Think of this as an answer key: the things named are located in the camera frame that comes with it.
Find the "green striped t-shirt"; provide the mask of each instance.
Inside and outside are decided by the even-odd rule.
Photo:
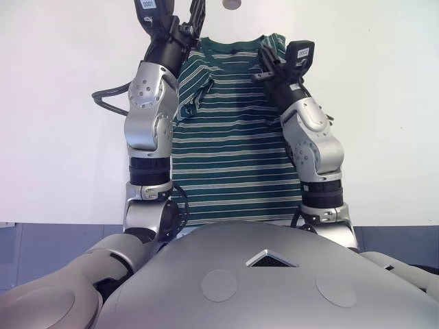
[[[203,38],[182,67],[172,176],[188,195],[188,225],[291,219],[300,203],[279,112],[251,81],[261,43],[284,57],[278,34],[229,45]]]

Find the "white stripe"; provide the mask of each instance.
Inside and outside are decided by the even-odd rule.
[[[208,105],[213,105],[213,104],[238,104],[238,103],[253,103],[253,102],[266,102],[266,103],[268,103],[268,99],[253,99],[253,100],[249,99],[247,101],[203,101],[203,103],[208,104]]]
[[[266,197],[266,198],[257,198],[257,199],[238,199],[238,200],[236,200],[236,199],[235,200],[233,200],[233,199],[232,200],[212,200],[212,201],[190,202],[189,206],[192,206],[192,207],[232,206],[232,205],[237,205],[237,204],[258,204],[261,202],[267,202],[267,203],[288,202],[288,201],[297,201],[300,199],[301,198],[299,196],[295,196],[295,197],[291,196],[291,197]]]
[[[279,176],[281,174],[282,173],[267,173],[265,175],[242,175],[242,176],[239,176],[239,177],[236,177],[236,176],[224,176],[224,177],[221,177],[221,179],[224,180],[226,178],[232,178],[232,179],[241,180],[242,178],[251,178],[251,177],[262,178],[262,177],[269,177],[269,176]],[[218,179],[219,179],[218,177],[214,177],[214,178],[179,178],[176,181],[177,182],[180,182],[180,181],[183,181],[183,180],[202,180],[202,181],[205,181],[205,180],[218,180]],[[240,183],[227,183],[227,184],[225,184],[225,186],[231,186],[232,184],[247,184],[247,183],[241,183],[241,182]]]
[[[202,173],[232,173],[236,171],[254,171],[254,170],[264,170],[264,169],[286,169],[291,168],[292,164],[283,163],[283,164],[260,164],[260,165],[252,165],[252,166],[240,166],[240,167],[229,167],[229,168],[208,168],[208,169],[172,169],[172,173],[176,175],[183,174],[202,174]]]
[[[231,98],[231,97],[265,97],[264,93],[233,93],[233,94],[208,94],[204,98]]]
[[[264,176],[273,176],[273,175],[280,175],[277,174],[270,174],[270,175],[264,175]],[[223,178],[209,178],[210,180],[221,180]],[[204,185],[185,185],[185,188],[188,188],[189,190],[196,190],[199,188],[205,188],[205,189],[217,189],[217,188],[247,188],[247,187],[261,187],[261,186],[272,186],[272,185],[297,185],[300,183],[300,180],[298,178],[296,179],[288,179],[288,180],[266,180],[266,181],[256,181],[256,182],[237,182],[237,183],[223,183],[223,184],[204,184]]]
[[[248,64],[248,62],[222,62],[222,64]]]
[[[209,142],[226,142],[226,141],[244,141],[256,138],[280,137],[282,132],[272,132],[269,134],[257,134],[252,136],[226,136],[226,137],[202,137],[202,138],[173,138],[174,142],[180,143],[209,143]]]
[[[194,219],[190,220],[187,224],[189,226],[198,226],[202,224],[212,224],[217,222],[227,222],[227,221],[276,221],[276,220],[291,220],[292,216],[286,215],[261,215],[261,216],[245,216],[245,217],[222,217],[215,219]]]
[[[278,190],[278,191],[236,192],[236,193],[221,193],[221,194],[191,194],[191,197],[222,197],[224,195],[243,195],[243,194],[257,194],[257,193],[261,194],[261,193],[276,193],[276,192],[291,192],[291,191],[300,191],[300,188],[293,188],[291,190]]]
[[[175,159],[180,158],[216,158],[221,156],[245,156],[251,154],[272,154],[276,152],[284,151],[284,149],[251,149],[243,151],[229,151],[229,152],[213,152],[213,153],[186,153],[186,154],[174,154]]]
[[[262,187],[275,185],[297,185],[300,184],[300,180],[272,180],[267,182],[252,182],[252,183],[230,183],[230,184],[209,184],[209,185],[185,185],[185,190],[217,190],[219,188],[250,188],[250,187]],[[290,191],[299,191],[300,189],[292,189]]]
[[[273,120],[260,119],[260,120],[236,120],[233,122],[217,122],[217,123],[180,123],[180,127],[197,128],[197,127],[233,127],[235,125],[255,125],[258,123],[264,123],[266,125],[272,125],[279,122],[281,118],[274,118]]]
[[[270,208],[270,210],[274,209],[296,209],[297,207],[279,207],[279,208]],[[255,209],[242,209],[241,211],[253,211],[253,210],[267,210],[267,208],[255,208]],[[216,212],[237,212],[239,210],[215,210],[215,211],[202,211],[202,212],[191,212],[191,214],[212,214]]]

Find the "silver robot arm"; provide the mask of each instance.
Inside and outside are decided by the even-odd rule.
[[[172,15],[174,0],[134,3],[151,45],[130,84],[93,94],[98,105],[126,116],[130,181],[124,233],[104,238],[59,271],[2,295],[1,329],[94,328],[106,299],[182,228],[178,207],[169,200],[175,187],[170,180],[171,122],[178,108],[177,77],[198,41],[205,2],[193,0],[191,20],[181,25]],[[129,112],[102,101],[126,91]]]
[[[266,94],[281,112],[283,136],[300,179],[302,204],[292,226],[301,216],[305,220],[302,229],[358,250],[348,205],[343,201],[343,147],[331,133],[331,120],[302,84],[313,50],[313,42],[291,42],[286,61],[282,61],[271,48],[262,46],[259,59],[263,73],[256,74],[254,80],[265,82]]]

